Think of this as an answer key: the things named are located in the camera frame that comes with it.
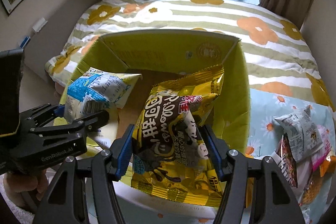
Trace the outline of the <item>person's left hand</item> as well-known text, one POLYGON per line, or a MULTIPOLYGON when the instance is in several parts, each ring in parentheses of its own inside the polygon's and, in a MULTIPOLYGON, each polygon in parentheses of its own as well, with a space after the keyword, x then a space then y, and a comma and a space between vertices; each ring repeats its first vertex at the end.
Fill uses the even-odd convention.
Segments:
POLYGON ((6 173, 3 179, 5 192, 9 200, 18 207, 24 207, 26 202, 23 200, 21 192, 37 190, 36 198, 41 201, 49 186, 46 170, 40 171, 36 176, 23 176, 6 173))

